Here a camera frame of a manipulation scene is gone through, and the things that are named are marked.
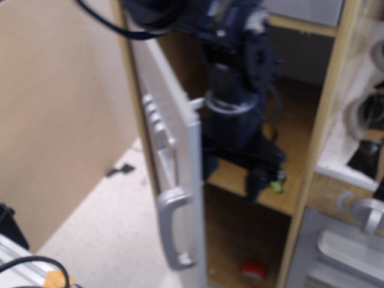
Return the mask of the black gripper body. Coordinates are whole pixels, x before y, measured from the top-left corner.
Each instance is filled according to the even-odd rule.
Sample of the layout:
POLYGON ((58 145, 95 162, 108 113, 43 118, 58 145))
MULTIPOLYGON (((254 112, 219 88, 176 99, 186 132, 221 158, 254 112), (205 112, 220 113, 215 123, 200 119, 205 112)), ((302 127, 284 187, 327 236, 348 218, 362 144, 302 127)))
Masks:
POLYGON ((262 133, 263 105, 220 107, 206 104, 210 115, 202 119, 203 153, 207 152, 246 169, 257 165, 279 167, 286 154, 262 133))

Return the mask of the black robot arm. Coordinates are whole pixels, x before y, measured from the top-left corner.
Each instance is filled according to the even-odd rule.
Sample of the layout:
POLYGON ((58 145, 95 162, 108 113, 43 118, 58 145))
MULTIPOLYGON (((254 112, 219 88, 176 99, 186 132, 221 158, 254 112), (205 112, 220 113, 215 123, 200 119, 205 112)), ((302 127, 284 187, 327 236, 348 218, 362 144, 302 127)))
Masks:
POLYGON ((203 176, 208 178, 224 159, 245 168, 246 201, 281 183, 286 156, 262 133, 269 120, 266 98, 275 111, 281 98, 272 85, 278 59, 268 38, 267 12, 261 1, 124 1, 123 8, 139 26, 129 31, 109 22, 84 1, 82 7, 95 20, 132 40, 150 40, 173 31, 199 39, 208 69, 209 89, 203 120, 203 176))

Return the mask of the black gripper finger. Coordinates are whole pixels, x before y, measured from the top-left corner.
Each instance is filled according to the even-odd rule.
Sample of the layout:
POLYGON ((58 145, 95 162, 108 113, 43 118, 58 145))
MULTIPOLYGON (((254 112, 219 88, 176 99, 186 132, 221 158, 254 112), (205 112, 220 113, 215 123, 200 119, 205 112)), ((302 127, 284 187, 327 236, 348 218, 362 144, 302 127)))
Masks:
POLYGON ((202 154, 202 173, 203 181, 207 181, 209 177, 218 169, 218 158, 215 155, 204 152, 202 154))
POLYGON ((248 204, 254 204, 257 202, 257 198, 262 190, 264 190, 270 183, 268 171, 255 167, 248 171, 245 180, 245 201, 248 204))

